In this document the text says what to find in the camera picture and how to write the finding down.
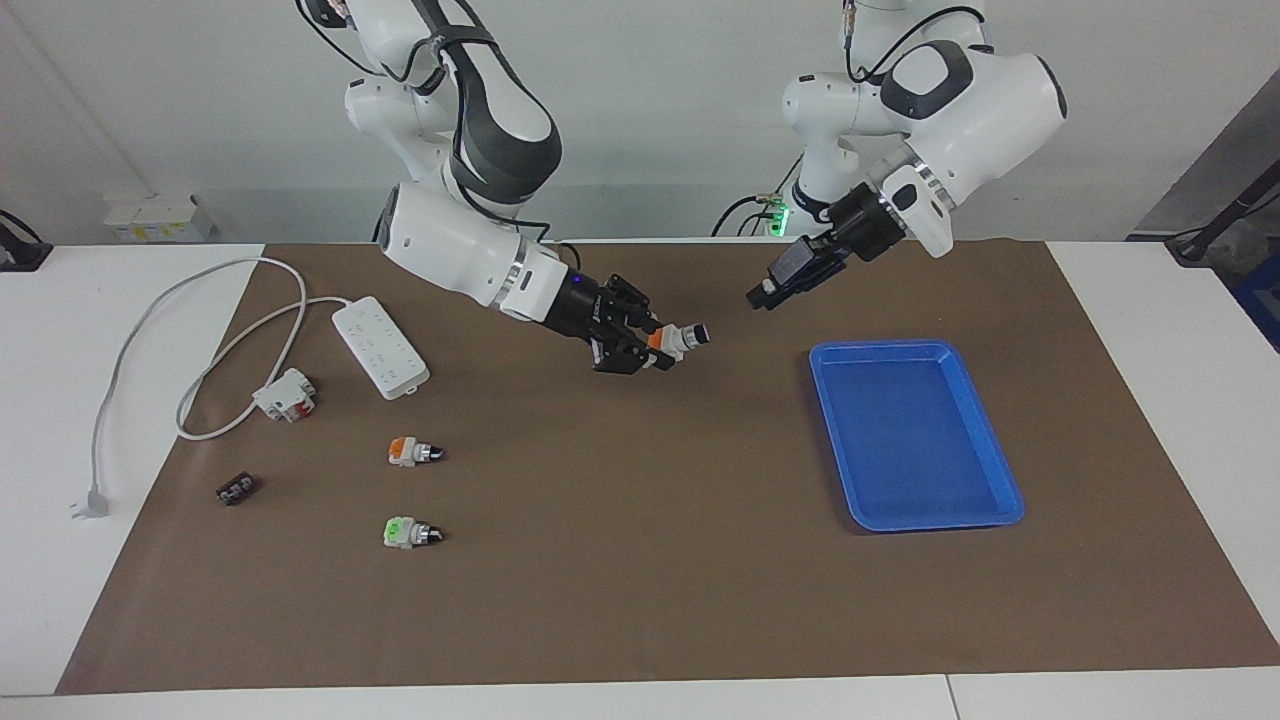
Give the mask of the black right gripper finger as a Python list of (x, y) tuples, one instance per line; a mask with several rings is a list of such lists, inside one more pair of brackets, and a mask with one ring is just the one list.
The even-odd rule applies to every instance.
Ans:
[(612, 307), (621, 313), (626, 327), (643, 333), (655, 333), (662, 328), (657, 315), (650, 309), (650, 299), (635, 284), (618, 274), (608, 279)]
[(594, 372), (617, 375), (634, 375), (646, 368), (667, 372), (677, 363), (673, 356), (635, 338), (593, 340), (591, 356)]

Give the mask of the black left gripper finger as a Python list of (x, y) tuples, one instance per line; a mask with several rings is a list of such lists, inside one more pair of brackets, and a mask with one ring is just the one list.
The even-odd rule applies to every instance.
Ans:
[(832, 266), (771, 268), (745, 295), (753, 310), (774, 310), (787, 300), (814, 290), (833, 275)]
[(796, 240), (769, 265), (769, 277), (776, 286), (797, 283), (815, 258), (809, 240)]

